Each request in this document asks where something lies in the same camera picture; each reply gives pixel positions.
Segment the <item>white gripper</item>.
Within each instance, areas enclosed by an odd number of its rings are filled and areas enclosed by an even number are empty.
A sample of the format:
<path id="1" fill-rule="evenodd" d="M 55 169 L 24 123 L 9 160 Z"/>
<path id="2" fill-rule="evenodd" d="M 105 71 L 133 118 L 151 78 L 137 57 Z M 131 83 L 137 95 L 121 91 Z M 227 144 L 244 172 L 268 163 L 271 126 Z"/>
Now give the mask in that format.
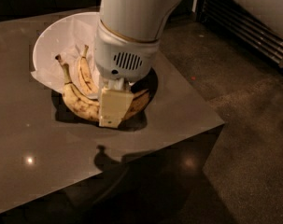
<path id="1" fill-rule="evenodd" d="M 100 127 L 119 127 L 134 99 L 125 79 L 136 82 L 145 77 L 155 61 L 158 47 L 158 41 L 139 43 L 126 40 L 98 22 L 93 58 L 100 75 L 108 79 L 100 90 Z"/>

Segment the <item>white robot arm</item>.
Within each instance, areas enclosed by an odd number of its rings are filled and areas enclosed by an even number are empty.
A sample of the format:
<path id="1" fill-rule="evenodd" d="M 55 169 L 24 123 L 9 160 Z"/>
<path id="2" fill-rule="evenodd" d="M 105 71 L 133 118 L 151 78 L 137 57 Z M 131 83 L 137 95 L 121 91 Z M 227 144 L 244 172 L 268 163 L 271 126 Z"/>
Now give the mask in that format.
<path id="1" fill-rule="evenodd" d="M 93 60 L 100 74 L 99 125 L 116 128 L 133 104 L 128 85 L 155 61 L 163 28 L 181 0 L 101 0 Z"/>

